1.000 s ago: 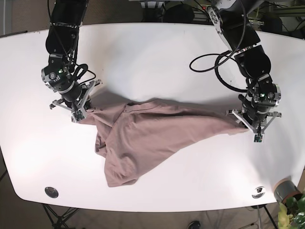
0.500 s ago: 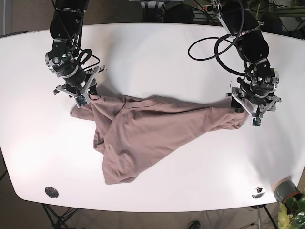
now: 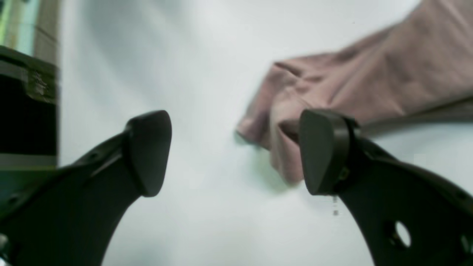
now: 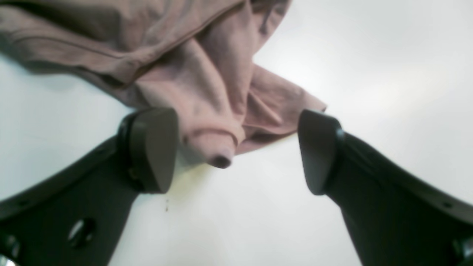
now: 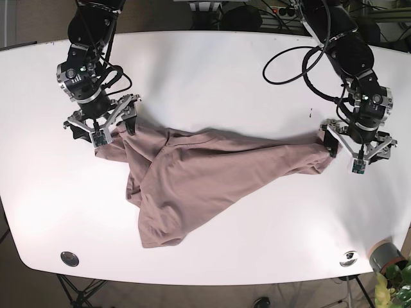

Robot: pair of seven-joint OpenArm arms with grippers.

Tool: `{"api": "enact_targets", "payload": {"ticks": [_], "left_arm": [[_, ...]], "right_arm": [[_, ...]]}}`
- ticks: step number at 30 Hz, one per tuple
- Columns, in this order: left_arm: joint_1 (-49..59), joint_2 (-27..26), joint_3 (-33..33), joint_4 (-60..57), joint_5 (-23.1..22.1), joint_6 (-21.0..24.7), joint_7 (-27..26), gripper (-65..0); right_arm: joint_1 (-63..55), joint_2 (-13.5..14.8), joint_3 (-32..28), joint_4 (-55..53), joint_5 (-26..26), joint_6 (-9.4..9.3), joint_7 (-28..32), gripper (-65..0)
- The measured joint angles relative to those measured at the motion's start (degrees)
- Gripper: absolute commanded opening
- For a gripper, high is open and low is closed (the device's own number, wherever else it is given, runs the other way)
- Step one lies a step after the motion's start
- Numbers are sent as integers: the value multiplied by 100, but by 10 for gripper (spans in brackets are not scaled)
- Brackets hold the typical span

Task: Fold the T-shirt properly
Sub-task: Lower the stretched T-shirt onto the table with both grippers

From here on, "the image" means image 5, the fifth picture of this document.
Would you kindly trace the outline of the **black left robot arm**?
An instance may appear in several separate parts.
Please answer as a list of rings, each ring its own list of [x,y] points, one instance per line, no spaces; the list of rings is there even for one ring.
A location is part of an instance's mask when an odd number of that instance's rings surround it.
[[[327,119],[320,127],[324,144],[331,157],[336,157],[339,147],[346,149],[353,158],[352,172],[362,174],[369,164],[389,159],[398,144],[380,131],[393,109],[391,90],[379,84],[374,54],[340,1],[292,1],[291,6],[318,44],[307,47],[298,77],[314,94],[336,106],[337,119]],[[326,56],[342,80],[339,97],[321,92],[310,81],[308,73],[319,62],[309,62],[315,53]]]

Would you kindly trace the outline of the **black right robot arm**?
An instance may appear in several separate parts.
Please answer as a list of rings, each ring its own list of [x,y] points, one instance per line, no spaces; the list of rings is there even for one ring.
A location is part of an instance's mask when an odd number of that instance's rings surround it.
[[[129,135],[135,134],[136,103],[128,94],[111,99],[107,89],[127,74],[109,62],[118,17],[124,1],[76,1],[76,13],[67,35],[71,43],[67,60],[57,67],[59,87],[80,107],[64,122],[74,139],[99,148],[112,142],[110,126],[121,119]]]

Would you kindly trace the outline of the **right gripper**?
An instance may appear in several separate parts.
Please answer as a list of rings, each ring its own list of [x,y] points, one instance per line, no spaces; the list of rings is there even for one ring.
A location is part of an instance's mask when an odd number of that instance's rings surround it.
[[[58,85],[80,108],[64,122],[64,128],[70,128],[74,140],[85,140],[95,148],[110,144],[113,141],[110,126],[118,119],[125,124],[129,135],[135,135],[136,103],[141,100],[140,96],[128,94],[110,99],[106,93],[122,75],[120,66],[104,69],[99,62],[78,68],[68,68],[65,62],[58,65]]]

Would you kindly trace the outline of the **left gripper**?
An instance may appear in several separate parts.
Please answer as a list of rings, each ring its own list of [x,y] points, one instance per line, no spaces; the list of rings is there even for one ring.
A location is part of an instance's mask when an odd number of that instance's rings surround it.
[[[353,111],[339,99],[338,119],[327,119],[320,127],[329,156],[336,158],[340,149],[347,150],[353,159],[352,172],[356,174],[364,174],[369,164],[388,160],[391,149],[398,145],[389,133],[380,131],[393,107],[390,89],[381,90],[381,95],[371,97],[354,93]]]

